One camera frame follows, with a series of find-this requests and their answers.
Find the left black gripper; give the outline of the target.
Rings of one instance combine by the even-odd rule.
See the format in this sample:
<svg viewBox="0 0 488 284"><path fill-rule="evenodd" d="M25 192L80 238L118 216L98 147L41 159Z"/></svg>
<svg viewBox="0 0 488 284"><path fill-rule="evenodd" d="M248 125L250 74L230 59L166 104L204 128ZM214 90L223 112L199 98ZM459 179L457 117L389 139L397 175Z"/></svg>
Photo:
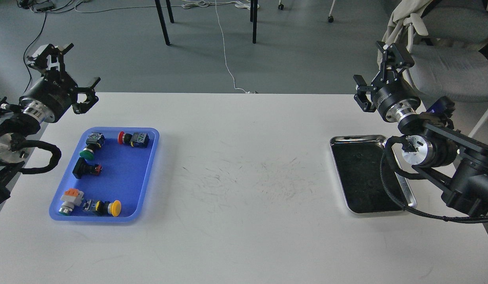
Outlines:
<svg viewBox="0 0 488 284"><path fill-rule="evenodd" d="M20 97L22 114L31 116L38 123L56 123L71 105L75 114L85 114L99 101L95 87L100 77L94 77L86 87L78 87L75 81L67 79L69 74L65 70L64 56L73 47L73 43L62 46L47 44L27 56L27 67L37 70L43 76L53 76L60 82L39 79ZM78 95L81 94L86 99L78 102Z"/></svg>

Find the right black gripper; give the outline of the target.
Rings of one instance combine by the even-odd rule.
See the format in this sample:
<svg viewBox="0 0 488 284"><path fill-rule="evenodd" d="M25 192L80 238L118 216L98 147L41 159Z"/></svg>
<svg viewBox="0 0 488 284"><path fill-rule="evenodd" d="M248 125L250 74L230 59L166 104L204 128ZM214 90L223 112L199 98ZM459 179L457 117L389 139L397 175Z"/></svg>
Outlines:
<svg viewBox="0 0 488 284"><path fill-rule="evenodd" d="M382 41L377 41L376 45L382 58L375 76L375 86L368 86L361 75L353 75L356 83L354 100L363 112L375 112L377 109L384 121L399 122L401 120L399 110L410 108L413 112L421 104L408 82L394 81L401 77L404 70L413 67L415 61L407 51L406 45L401 43L387 45ZM372 100L367 97L367 92L370 93Z"/></svg>

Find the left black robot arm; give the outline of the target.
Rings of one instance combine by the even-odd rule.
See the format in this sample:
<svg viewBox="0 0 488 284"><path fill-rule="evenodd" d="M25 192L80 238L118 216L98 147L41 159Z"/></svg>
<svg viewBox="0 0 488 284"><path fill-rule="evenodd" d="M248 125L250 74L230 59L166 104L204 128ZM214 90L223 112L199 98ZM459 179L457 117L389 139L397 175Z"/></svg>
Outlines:
<svg viewBox="0 0 488 284"><path fill-rule="evenodd" d="M72 108L75 114L88 112L97 102L95 86L99 77L90 86L80 87L66 72L64 56L73 48L43 45L28 56L27 67L40 72L40 79L19 98L18 104L10 104L6 97L0 98L0 204L11 196L7 184L17 173L24 175L47 173L53 170L62 156L54 144L28 140L37 134L42 123L55 123ZM51 153L47 166L25 168L29 149L40 148Z"/></svg>

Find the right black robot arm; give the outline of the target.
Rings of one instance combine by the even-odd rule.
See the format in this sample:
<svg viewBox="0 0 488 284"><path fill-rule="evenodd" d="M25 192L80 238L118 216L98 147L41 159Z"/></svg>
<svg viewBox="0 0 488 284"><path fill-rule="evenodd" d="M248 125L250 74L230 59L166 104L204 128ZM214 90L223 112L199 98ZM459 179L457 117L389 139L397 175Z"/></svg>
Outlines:
<svg viewBox="0 0 488 284"><path fill-rule="evenodd" d="M384 189L402 210L421 217L462 224L488 223L488 145L454 129L454 102L442 96L417 113L421 100L403 72L414 66L405 45L376 42L382 56L370 84L354 75L355 101L364 112L378 112L383 121L396 122L401 136L385 142L381 165L409 180L428 180L439 188L441 199L464 217L432 215L414 209Z"/></svg>

